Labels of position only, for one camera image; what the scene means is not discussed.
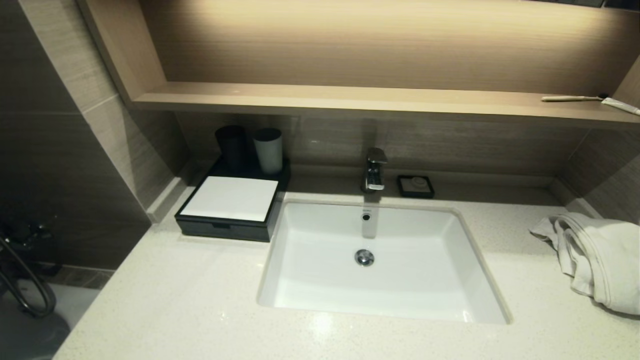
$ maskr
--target towel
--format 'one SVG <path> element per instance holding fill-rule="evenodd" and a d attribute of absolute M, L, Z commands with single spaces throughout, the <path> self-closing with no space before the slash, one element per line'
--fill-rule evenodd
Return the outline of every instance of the towel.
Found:
<path fill-rule="evenodd" d="M 609 309 L 640 315 L 640 227 L 578 213 L 544 218 L 531 234 L 550 241 L 571 289 Z"/>

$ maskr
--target countertop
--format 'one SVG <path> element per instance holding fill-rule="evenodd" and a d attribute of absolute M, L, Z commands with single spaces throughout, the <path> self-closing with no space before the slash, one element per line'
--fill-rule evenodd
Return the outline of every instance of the countertop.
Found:
<path fill-rule="evenodd" d="M 312 184 L 324 193 L 305 192 Z M 290 190 L 285 200 L 362 201 L 338 180 L 295 179 Z M 551 194 L 467 185 L 436 190 L 437 200 L 389 193 L 380 204 L 457 209 L 497 284 L 508 325 L 260 306 L 270 244 L 181 235 L 173 214 L 190 187 L 129 254 L 55 360 L 638 359 L 637 318 L 574 293 L 555 251 L 529 234 L 541 218 L 566 212 Z"/>

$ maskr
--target sink drain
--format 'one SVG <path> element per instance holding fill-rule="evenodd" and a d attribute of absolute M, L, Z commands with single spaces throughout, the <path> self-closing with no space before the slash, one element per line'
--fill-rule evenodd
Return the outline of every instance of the sink drain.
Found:
<path fill-rule="evenodd" d="M 356 251 L 355 259 L 358 265 L 371 266 L 376 258 L 373 256 L 371 251 L 362 249 Z"/>

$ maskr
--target white sink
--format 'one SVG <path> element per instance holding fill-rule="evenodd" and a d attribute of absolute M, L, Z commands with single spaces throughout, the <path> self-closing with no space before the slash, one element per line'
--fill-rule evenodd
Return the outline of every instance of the white sink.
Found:
<path fill-rule="evenodd" d="M 473 240 L 453 211 L 299 202 L 282 211 L 260 305 L 507 323 Z M 370 220 L 363 212 L 372 214 Z M 372 227 L 375 238 L 364 238 Z M 373 264 L 356 262 L 360 249 L 373 253 Z"/>

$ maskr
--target white lid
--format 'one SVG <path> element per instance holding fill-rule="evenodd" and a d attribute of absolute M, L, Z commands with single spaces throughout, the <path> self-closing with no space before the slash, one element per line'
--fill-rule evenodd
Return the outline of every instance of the white lid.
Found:
<path fill-rule="evenodd" d="M 264 221 L 278 181 L 209 176 L 181 215 Z"/>

